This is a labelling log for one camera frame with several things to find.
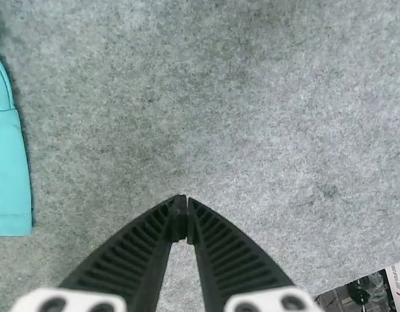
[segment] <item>carpet floor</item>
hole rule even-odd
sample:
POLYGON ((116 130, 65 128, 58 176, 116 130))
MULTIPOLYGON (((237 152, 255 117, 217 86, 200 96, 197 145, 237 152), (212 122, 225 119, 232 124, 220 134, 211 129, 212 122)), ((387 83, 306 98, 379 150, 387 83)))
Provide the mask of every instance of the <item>carpet floor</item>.
MULTIPOLYGON (((175 194, 321 293, 400 260, 400 0, 6 0, 33 234, 0 311, 175 194)), ((158 311, 203 311, 176 245, 158 311)))

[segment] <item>teal cloth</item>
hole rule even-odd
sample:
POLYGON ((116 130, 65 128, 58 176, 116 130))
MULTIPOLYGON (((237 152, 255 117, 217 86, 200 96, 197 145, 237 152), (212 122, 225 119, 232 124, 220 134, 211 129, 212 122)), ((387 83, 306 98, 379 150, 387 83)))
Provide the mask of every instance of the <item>teal cloth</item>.
POLYGON ((31 187, 18 111, 0 62, 0 236, 32 230, 31 187))

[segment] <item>gray carpet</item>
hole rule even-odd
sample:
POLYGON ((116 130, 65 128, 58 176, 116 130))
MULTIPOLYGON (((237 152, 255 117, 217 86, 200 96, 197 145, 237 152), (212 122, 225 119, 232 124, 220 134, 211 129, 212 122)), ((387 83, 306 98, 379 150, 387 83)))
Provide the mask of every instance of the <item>gray carpet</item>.
MULTIPOLYGON (((400 1, 0 1, 35 229, 0 311, 175 194, 317 294, 400 260, 400 1)), ((172 250, 158 311, 203 311, 172 250)))

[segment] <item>teal fabric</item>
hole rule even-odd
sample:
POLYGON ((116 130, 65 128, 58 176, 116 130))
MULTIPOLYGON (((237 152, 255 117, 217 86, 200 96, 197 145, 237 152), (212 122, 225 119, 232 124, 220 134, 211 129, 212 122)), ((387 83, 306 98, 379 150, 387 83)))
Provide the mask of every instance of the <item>teal fabric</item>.
POLYGON ((0 62, 0 236, 32 229, 31 188, 19 115, 0 62))

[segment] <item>screw hole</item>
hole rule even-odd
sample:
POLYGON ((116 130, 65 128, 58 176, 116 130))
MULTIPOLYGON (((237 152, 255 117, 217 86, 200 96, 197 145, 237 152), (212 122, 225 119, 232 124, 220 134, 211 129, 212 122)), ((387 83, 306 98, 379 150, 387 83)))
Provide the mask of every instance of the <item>screw hole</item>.
POLYGON ((282 299, 282 305, 288 311, 296 311, 305 309, 304 302, 295 296, 286 296, 282 299))
POLYGON ((252 304, 243 302, 241 304, 238 304, 234 311, 235 312, 259 312, 259 309, 252 304))
POLYGON ((65 300, 60 297, 52 298, 42 305, 39 312, 61 312, 64 309, 65 304, 65 300))
POLYGON ((90 312, 114 312, 114 307, 111 304, 98 304, 90 312))

